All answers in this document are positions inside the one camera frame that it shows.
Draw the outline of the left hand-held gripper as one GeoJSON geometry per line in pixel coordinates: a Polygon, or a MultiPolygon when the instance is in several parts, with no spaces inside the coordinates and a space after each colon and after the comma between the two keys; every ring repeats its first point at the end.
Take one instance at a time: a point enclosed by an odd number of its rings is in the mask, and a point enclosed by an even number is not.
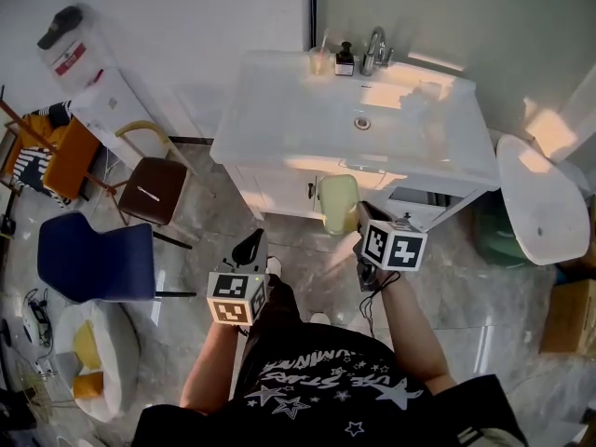
{"type": "Polygon", "coordinates": [[[209,273],[207,302],[213,321],[251,327],[268,299],[268,241],[263,228],[235,240],[209,273]]]}

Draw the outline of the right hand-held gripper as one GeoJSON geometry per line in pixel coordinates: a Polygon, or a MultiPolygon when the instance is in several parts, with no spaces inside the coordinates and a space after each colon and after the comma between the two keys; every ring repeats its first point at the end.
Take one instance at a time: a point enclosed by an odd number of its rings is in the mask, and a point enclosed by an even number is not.
{"type": "Polygon", "coordinates": [[[360,290],[377,291],[377,273],[418,271],[427,244],[427,233],[361,200],[356,206],[360,241],[355,245],[360,290]]]}

